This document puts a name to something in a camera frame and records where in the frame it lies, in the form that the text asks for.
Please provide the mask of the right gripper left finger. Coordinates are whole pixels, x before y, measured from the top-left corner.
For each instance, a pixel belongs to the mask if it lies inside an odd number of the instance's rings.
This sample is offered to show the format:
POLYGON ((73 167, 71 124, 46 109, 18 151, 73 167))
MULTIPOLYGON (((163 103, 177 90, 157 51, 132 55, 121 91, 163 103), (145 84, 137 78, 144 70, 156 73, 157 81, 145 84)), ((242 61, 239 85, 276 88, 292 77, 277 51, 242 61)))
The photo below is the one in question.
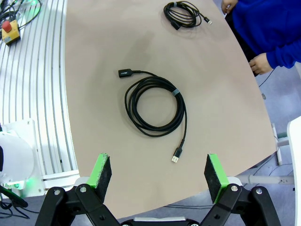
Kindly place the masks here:
POLYGON ((119 226, 104 205, 111 176, 110 157, 100 154, 87 182, 69 191, 57 186, 48 190, 35 225, 70 226, 77 215, 86 215, 94 226, 119 226))

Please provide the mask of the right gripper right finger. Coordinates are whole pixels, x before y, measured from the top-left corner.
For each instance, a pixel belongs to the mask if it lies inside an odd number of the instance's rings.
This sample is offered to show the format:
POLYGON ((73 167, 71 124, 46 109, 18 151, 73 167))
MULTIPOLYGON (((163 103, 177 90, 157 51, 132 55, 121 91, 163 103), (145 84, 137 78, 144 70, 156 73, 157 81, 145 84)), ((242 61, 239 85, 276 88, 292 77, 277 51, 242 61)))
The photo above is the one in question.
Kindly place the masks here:
POLYGON ((268 190, 230 183, 216 154, 207 155, 204 175, 213 206, 201 226, 223 226, 231 214, 240 215, 246 226, 281 225, 268 190))

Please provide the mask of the person's left hand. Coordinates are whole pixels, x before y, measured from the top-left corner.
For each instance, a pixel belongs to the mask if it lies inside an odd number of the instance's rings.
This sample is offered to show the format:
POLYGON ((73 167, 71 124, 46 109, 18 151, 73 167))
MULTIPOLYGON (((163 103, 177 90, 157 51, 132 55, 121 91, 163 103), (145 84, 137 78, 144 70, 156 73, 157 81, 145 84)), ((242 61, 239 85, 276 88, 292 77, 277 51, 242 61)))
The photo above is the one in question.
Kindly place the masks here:
POLYGON ((255 76, 262 75, 268 72, 271 72, 273 68, 270 66, 268 59, 267 59, 267 53, 262 53, 253 58, 249 62, 249 66, 254 73, 255 76))

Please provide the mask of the person's right hand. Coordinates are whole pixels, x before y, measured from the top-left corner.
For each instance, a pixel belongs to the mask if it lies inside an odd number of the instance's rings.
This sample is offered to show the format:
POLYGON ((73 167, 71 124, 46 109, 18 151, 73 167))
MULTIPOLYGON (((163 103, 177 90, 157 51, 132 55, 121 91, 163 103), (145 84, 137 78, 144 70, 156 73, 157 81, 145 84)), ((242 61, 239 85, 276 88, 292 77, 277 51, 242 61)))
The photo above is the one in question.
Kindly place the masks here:
POLYGON ((229 14, 238 3, 238 0, 222 0, 221 10, 224 15, 229 14))

